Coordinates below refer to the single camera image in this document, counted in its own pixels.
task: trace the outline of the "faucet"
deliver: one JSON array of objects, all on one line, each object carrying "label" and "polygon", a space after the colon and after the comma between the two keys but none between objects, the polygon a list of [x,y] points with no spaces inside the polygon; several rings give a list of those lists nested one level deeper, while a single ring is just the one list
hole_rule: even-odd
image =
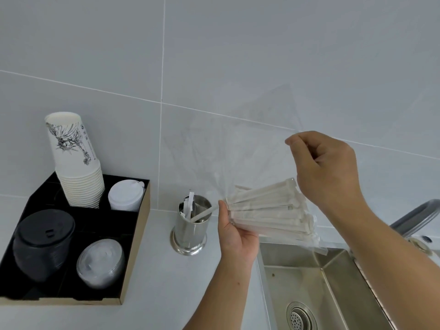
[{"label": "faucet", "polygon": [[440,199],[431,199],[402,216],[398,221],[391,224],[390,227],[404,238],[409,238],[412,234],[426,226],[439,213]]}]

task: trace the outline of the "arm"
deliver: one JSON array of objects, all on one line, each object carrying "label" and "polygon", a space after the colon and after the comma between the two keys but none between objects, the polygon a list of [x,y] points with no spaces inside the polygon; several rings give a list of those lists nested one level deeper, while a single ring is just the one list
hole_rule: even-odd
[{"label": "arm", "polygon": [[286,140],[303,194],[353,250],[400,330],[438,329],[440,267],[381,221],[360,190],[353,149],[317,132]]},{"label": "arm", "polygon": [[228,209],[219,201],[221,259],[217,270],[184,330],[239,330],[253,261],[258,253],[258,235],[234,227]]}]

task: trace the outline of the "sink drain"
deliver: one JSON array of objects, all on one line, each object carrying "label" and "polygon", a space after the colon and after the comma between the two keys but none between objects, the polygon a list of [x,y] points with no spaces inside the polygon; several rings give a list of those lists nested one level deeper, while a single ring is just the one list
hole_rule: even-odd
[{"label": "sink drain", "polygon": [[287,306],[287,323],[291,330],[316,330],[316,320],[310,309],[300,302]]}]

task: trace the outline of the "person's left hand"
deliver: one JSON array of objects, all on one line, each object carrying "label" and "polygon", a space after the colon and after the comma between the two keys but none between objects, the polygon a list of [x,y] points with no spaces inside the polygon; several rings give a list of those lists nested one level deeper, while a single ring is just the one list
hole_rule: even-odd
[{"label": "person's left hand", "polygon": [[258,234],[229,222],[228,208],[222,200],[219,201],[218,231],[222,259],[242,263],[250,269],[260,246]]}]

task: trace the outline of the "black cup lid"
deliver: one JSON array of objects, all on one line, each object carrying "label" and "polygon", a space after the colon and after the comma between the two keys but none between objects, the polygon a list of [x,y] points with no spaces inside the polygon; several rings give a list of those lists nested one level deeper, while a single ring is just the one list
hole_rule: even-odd
[{"label": "black cup lid", "polygon": [[27,216],[17,227],[19,238],[32,246],[45,247],[68,238],[75,229],[73,217],[58,209],[45,209]]}]

